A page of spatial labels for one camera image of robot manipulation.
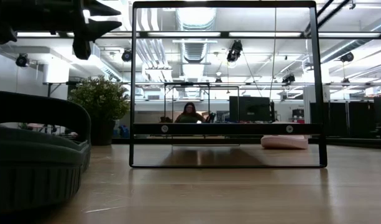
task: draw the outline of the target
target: plant pot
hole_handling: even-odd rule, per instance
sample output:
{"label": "plant pot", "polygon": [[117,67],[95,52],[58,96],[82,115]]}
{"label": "plant pot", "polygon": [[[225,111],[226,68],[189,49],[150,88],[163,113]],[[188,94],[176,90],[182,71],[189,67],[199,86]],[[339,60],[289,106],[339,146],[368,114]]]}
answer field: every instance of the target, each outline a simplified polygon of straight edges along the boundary
{"label": "plant pot", "polygon": [[91,120],[91,144],[93,146],[111,145],[115,121]]}

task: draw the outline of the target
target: security camera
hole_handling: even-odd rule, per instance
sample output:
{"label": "security camera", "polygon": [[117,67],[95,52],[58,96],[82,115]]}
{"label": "security camera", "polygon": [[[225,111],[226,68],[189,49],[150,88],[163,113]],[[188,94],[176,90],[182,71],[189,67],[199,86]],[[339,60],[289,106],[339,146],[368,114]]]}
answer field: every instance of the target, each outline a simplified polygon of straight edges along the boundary
{"label": "security camera", "polygon": [[132,51],[129,49],[124,50],[124,53],[122,53],[121,59],[125,62],[130,62],[132,60]]}
{"label": "security camera", "polygon": [[27,58],[27,54],[19,54],[16,59],[16,65],[22,68],[27,68],[29,66],[30,60]]}

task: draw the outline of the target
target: black rubber base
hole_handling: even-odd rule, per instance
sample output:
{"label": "black rubber base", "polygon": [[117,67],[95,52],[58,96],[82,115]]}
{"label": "black rubber base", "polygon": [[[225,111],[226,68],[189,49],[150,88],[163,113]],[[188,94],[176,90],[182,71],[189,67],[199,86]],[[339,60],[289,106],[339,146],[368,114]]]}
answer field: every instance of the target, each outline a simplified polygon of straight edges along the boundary
{"label": "black rubber base", "polygon": [[81,184],[81,166],[0,164],[0,214],[68,200]]}

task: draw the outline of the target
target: pink cushion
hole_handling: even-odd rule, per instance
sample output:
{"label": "pink cushion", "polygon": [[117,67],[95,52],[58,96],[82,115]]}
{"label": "pink cushion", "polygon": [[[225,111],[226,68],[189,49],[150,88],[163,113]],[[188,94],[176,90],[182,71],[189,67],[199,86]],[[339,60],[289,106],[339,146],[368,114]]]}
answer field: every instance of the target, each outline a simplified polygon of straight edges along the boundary
{"label": "pink cushion", "polygon": [[[289,122],[273,122],[275,124],[291,124]],[[279,135],[279,136],[264,136],[260,140],[262,147],[266,149],[307,149],[308,138],[306,136]]]}

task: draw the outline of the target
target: woman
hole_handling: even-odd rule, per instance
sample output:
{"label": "woman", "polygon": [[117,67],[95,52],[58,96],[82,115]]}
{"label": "woman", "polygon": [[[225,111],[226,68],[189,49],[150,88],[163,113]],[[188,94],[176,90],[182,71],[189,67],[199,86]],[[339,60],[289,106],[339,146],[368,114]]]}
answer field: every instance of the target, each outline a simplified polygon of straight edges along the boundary
{"label": "woman", "polygon": [[175,120],[176,123],[197,123],[197,121],[205,122],[202,115],[196,113],[194,103],[187,103],[183,109],[183,113]]}

